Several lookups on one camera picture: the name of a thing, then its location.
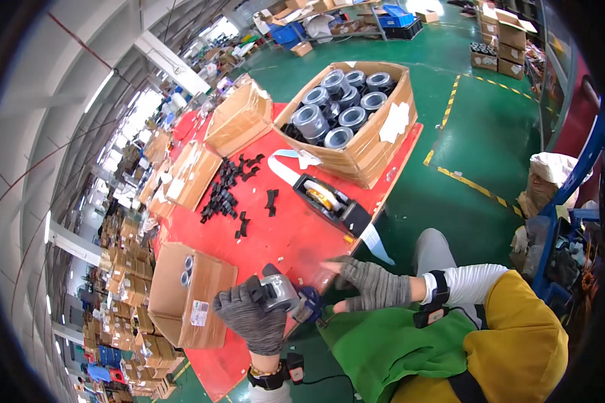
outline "black cable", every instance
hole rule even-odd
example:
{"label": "black cable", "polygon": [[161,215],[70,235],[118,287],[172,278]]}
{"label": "black cable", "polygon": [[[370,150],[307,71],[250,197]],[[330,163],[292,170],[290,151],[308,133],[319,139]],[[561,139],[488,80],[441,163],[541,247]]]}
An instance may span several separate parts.
{"label": "black cable", "polygon": [[473,318],[471,318],[470,315],[468,315],[468,313],[464,310],[464,308],[462,308],[460,306],[454,306],[450,310],[461,310],[462,313],[464,313],[464,315],[466,315],[466,317],[468,318],[468,320],[470,320],[471,322],[473,322],[473,326],[475,326],[475,328],[477,330],[480,330],[479,327],[477,327],[477,323],[475,323],[475,320],[473,320]]}
{"label": "black cable", "polygon": [[350,382],[350,389],[351,389],[351,393],[352,393],[352,403],[354,403],[355,400],[356,400],[356,389],[354,388],[354,384],[352,383],[352,380],[350,379],[350,377],[347,376],[347,375],[345,375],[345,374],[343,374],[343,373],[340,374],[340,375],[325,376],[324,378],[320,378],[320,379],[314,380],[312,382],[305,382],[305,381],[303,381],[302,384],[303,385],[313,385],[313,384],[317,384],[319,382],[323,382],[324,380],[332,379],[332,378],[338,378],[340,376],[345,376],[349,380],[349,382]]}

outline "person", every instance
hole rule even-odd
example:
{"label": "person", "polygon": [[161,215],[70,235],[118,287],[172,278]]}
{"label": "person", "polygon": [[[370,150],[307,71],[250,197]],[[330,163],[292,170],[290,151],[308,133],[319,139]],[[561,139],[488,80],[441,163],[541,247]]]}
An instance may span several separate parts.
{"label": "person", "polygon": [[[475,305],[484,305],[489,329],[471,331],[462,346],[468,366],[464,388],[446,378],[407,376],[399,382],[392,403],[541,402],[565,372],[565,330],[519,273],[499,264],[457,267],[440,231],[429,228],[417,240],[416,277],[394,275],[377,264],[351,257],[334,260],[322,262],[321,267],[337,273],[360,292],[358,297],[338,302],[334,313],[380,310],[412,302],[428,304],[437,288],[436,276],[441,276],[430,273],[434,270],[443,272],[450,290],[446,305],[461,307],[477,329],[481,321]],[[251,302],[245,284],[218,293],[213,310],[246,341],[251,356],[249,377],[267,382],[281,370],[284,311],[265,313]],[[291,403],[288,383],[270,389],[250,384],[251,403]],[[466,399],[475,392],[476,399]]]}

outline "green cloth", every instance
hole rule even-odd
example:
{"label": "green cloth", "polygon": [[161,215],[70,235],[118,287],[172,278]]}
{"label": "green cloth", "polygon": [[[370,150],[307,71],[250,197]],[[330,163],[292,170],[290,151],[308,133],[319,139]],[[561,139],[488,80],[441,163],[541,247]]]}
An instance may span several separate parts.
{"label": "green cloth", "polygon": [[[331,313],[331,306],[326,313]],[[417,329],[406,308],[339,313],[319,328],[365,403],[389,402],[408,375],[446,378],[466,371],[464,337],[475,326],[457,311]]]}

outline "red tabletop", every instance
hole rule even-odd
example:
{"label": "red tabletop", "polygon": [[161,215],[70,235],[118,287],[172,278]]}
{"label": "red tabletop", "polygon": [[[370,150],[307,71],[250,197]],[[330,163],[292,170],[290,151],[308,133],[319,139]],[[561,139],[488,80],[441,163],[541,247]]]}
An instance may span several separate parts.
{"label": "red tabletop", "polygon": [[[285,106],[286,104],[274,103],[274,117]],[[172,150],[170,156],[173,160],[182,151],[186,141],[203,140],[210,117],[202,126],[199,126],[199,121],[194,118],[195,112],[185,114],[175,127],[174,130],[178,132],[176,137],[184,140]],[[380,210],[378,207],[385,203],[422,129],[423,125],[420,123],[414,124],[397,155],[371,190],[361,189],[313,166],[305,172],[355,198],[376,217]],[[240,229],[241,221],[233,220],[230,216],[214,215],[205,224],[200,223],[200,212],[208,202],[211,191],[209,189],[196,212],[177,206],[169,219],[159,220],[163,228],[155,240],[155,253],[159,253],[160,244],[164,241],[182,242],[237,266],[238,284],[253,274],[261,277],[263,267],[267,263],[273,263],[294,284],[314,286],[321,293],[324,292],[330,285],[333,273],[320,269],[319,262],[352,253],[359,240],[348,243],[343,238],[342,231],[318,217],[293,192],[289,184],[269,169],[267,158],[277,149],[288,148],[290,147],[287,143],[275,131],[271,131],[237,153],[243,153],[245,159],[252,159],[259,153],[265,155],[262,163],[258,165],[260,170],[255,177],[246,182],[242,182],[238,177],[238,185],[230,189],[239,201],[235,208],[238,214],[246,212],[246,218],[251,219],[246,229],[247,237],[239,240],[234,238],[235,231]],[[231,160],[237,163],[238,155],[234,155]],[[278,160],[294,171],[302,172],[298,159],[278,157]],[[274,217],[269,217],[269,210],[265,209],[268,189],[279,189],[279,195],[274,202]],[[289,334],[295,325],[296,323],[288,318],[286,334]],[[223,348],[185,352],[202,386],[214,402],[222,399],[246,376],[245,371],[250,360],[246,344],[230,329],[227,329]]]}

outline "black wrist strap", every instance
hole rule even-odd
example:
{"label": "black wrist strap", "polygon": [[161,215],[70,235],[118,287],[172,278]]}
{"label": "black wrist strap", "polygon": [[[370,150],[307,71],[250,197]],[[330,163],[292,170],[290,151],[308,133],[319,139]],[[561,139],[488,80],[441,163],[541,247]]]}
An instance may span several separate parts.
{"label": "black wrist strap", "polygon": [[419,312],[412,315],[412,319],[415,323],[415,327],[422,329],[431,323],[435,323],[437,320],[443,318],[448,314],[448,308],[444,306],[450,298],[450,288],[446,283],[446,277],[442,270],[430,271],[435,277],[437,286],[432,290],[432,298],[429,304],[422,305]]}
{"label": "black wrist strap", "polygon": [[282,388],[282,384],[291,379],[287,371],[286,360],[280,360],[280,369],[274,375],[260,376],[255,378],[251,375],[251,367],[246,372],[246,378],[253,386],[260,386],[264,390],[276,390]]}

